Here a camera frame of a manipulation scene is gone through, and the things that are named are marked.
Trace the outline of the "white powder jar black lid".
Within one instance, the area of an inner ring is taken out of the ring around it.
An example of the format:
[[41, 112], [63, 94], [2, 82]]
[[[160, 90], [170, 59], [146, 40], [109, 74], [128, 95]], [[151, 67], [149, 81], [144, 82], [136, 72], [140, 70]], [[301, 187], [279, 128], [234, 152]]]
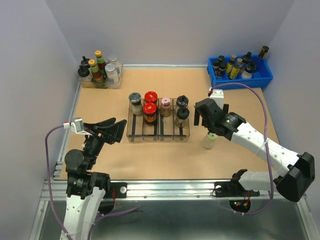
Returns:
[[132, 113], [136, 116], [143, 114], [142, 97], [138, 92], [133, 92], [128, 97]]

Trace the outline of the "red lid sauce jar front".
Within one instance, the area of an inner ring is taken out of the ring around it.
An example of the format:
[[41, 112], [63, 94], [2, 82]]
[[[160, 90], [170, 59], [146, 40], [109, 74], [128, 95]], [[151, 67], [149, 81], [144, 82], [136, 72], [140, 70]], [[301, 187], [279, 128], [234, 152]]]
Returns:
[[154, 125], [158, 119], [158, 107], [153, 102], [146, 102], [143, 105], [144, 121], [148, 125]]

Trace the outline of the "red lid sauce jar back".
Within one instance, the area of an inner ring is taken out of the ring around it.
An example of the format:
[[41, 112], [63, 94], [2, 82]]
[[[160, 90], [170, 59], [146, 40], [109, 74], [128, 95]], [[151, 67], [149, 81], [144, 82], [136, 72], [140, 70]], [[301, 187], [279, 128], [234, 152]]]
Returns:
[[147, 91], [144, 94], [144, 102], [145, 103], [158, 103], [158, 94], [155, 91]]

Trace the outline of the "black cap spice jar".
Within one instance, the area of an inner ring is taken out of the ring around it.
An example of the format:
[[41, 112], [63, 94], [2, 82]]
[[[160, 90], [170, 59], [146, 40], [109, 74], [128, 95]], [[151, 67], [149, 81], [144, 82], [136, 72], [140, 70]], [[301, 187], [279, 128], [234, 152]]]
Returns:
[[185, 95], [180, 95], [176, 99], [176, 108], [182, 108], [182, 107], [187, 107], [189, 104], [189, 98]]

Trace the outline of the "black knob lid bottle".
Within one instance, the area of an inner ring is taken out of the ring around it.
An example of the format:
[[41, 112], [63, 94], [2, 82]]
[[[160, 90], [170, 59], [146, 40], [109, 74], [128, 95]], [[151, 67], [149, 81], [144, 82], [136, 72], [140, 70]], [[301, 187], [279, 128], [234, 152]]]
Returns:
[[179, 107], [176, 112], [174, 124], [178, 128], [183, 128], [187, 125], [190, 111], [187, 107]]

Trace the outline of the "pink lid spice jar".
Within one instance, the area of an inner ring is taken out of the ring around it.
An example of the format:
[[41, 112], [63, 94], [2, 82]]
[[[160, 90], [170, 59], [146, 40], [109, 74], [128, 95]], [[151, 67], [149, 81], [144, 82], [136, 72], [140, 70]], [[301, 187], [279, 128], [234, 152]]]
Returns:
[[160, 115], [163, 117], [169, 117], [171, 115], [171, 99], [164, 97], [161, 100]]

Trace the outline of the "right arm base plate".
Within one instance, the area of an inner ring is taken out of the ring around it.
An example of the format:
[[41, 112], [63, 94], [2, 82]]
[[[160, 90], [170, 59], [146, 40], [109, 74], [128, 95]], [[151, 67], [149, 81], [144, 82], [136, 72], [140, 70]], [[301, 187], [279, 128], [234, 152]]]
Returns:
[[214, 192], [217, 198], [223, 197], [258, 197], [259, 191], [245, 190], [238, 182], [216, 181], [214, 183]]

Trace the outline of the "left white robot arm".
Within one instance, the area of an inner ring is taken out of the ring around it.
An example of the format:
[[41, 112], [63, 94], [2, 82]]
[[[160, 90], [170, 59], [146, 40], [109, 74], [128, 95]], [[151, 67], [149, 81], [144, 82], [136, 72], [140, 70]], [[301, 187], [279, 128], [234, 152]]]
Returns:
[[64, 157], [67, 173], [66, 208], [62, 240], [83, 240], [89, 235], [103, 197], [111, 193], [109, 174], [92, 168], [104, 146], [120, 143], [127, 120], [112, 117], [97, 123], [85, 123], [80, 117], [63, 123], [64, 129], [83, 135], [82, 149], [69, 150]]

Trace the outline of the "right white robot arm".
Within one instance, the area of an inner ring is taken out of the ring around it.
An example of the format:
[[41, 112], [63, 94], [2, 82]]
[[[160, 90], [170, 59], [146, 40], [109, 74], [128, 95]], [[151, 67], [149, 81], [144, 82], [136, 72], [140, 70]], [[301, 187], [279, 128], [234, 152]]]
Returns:
[[298, 202], [315, 180], [315, 158], [308, 152], [299, 154], [265, 137], [225, 104], [219, 107], [206, 98], [195, 104], [196, 113], [212, 134], [238, 144], [262, 160], [271, 170], [253, 172], [241, 169], [227, 183], [218, 183], [217, 197], [242, 196], [248, 191], [273, 190], [291, 202]]

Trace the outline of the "yellow lid spice jar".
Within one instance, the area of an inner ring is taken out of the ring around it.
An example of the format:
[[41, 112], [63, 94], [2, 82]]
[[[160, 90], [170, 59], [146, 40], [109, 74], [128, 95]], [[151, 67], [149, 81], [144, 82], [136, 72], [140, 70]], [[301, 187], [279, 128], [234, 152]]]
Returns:
[[208, 132], [205, 137], [201, 141], [201, 146], [206, 149], [210, 150], [214, 147], [216, 143], [217, 135], [211, 132]]

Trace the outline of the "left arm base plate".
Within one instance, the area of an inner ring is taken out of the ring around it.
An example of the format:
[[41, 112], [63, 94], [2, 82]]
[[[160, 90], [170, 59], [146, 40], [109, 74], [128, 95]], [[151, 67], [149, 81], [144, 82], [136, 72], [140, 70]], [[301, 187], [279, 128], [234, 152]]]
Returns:
[[104, 195], [104, 199], [125, 199], [127, 197], [128, 183], [127, 182], [114, 182], [109, 184], [109, 187]]

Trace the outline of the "red lid sauce jar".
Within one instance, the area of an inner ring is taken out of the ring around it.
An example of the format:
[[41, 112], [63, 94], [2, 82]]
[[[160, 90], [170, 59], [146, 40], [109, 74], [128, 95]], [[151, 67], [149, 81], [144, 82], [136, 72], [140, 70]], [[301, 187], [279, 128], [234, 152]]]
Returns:
[[144, 94], [144, 102], [145, 103], [158, 103], [158, 94], [155, 91], [147, 91]]
[[146, 102], [143, 105], [144, 121], [148, 125], [154, 125], [158, 119], [158, 107], [153, 102]]

